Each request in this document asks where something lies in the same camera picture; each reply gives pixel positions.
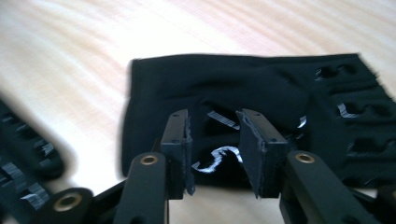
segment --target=wooden table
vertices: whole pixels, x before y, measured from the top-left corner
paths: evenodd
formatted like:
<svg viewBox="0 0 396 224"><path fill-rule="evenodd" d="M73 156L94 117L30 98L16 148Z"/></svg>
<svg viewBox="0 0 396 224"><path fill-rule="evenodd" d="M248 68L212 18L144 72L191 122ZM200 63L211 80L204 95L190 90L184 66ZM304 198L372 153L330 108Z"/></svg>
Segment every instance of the wooden table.
<svg viewBox="0 0 396 224"><path fill-rule="evenodd" d="M122 180L120 132L133 58L358 52L395 96L395 15L393 0L4 0L0 94L61 151L68 169L52 187L97 194ZM282 223L277 204L199 187L171 202L171 223Z"/></svg>

